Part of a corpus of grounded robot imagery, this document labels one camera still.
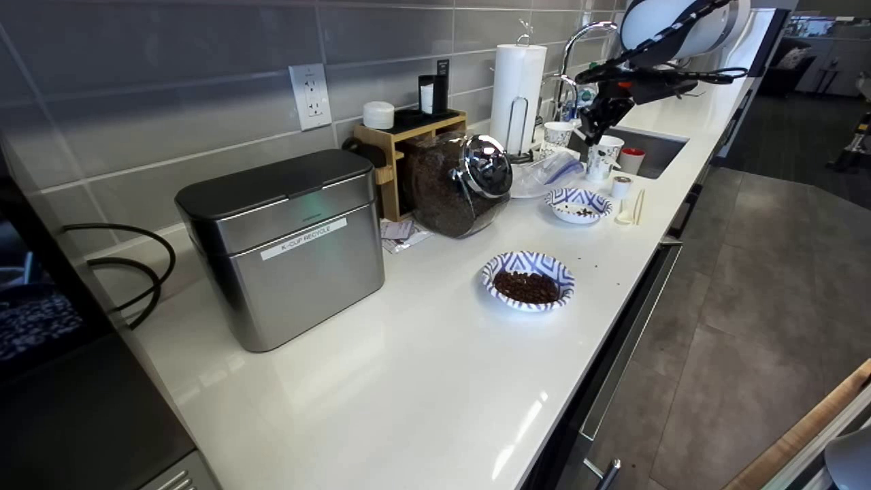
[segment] coffee grounds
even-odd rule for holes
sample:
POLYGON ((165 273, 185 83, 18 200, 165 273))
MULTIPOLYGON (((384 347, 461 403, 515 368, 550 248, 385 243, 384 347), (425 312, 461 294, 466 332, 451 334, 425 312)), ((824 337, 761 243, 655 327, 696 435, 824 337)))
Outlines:
POLYGON ((547 274, 498 273, 491 278, 491 286, 517 301, 557 301, 559 298, 559 288, 547 274))

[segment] sink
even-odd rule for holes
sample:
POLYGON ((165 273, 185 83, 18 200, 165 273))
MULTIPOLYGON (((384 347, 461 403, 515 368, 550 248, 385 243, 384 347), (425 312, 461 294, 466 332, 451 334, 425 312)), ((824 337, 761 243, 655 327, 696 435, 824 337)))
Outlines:
POLYGON ((657 175, 674 161, 674 154, 685 146, 685 138, 666 138, 653 132, 636 132, 636 130, 619 130, 608 127, 608 135, 623 138, 629 146, 644 149, 644 161, 636 168, 640 177, 657 180, 657 175))

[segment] bottle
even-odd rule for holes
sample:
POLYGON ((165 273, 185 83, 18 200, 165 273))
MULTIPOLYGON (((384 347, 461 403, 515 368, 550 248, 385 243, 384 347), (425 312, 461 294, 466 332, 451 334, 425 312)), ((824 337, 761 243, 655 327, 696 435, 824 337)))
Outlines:
POLYGON ((433 97, 434 116, 447 116, 448 70, 451 70, 448 59, 434 59, 434 97, 433 97))
POLYGON ((434 77, 418 77, 418 111, 434 115, 434 77))

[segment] paper towel roll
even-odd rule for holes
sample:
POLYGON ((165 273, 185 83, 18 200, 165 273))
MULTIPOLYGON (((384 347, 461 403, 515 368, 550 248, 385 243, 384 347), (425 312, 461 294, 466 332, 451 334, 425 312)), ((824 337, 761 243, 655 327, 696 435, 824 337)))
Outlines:
POLYGON ((508 154, 524 151, 532 138, 545 53, 538 43, 496 47, 490 132, 508 154))

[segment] black appliance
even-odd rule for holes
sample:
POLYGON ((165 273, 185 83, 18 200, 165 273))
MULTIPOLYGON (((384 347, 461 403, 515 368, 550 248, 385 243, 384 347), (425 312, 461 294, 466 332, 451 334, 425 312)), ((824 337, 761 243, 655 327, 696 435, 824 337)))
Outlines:
POLYGON ((0 486, 217 486, 2 151, 0 486))

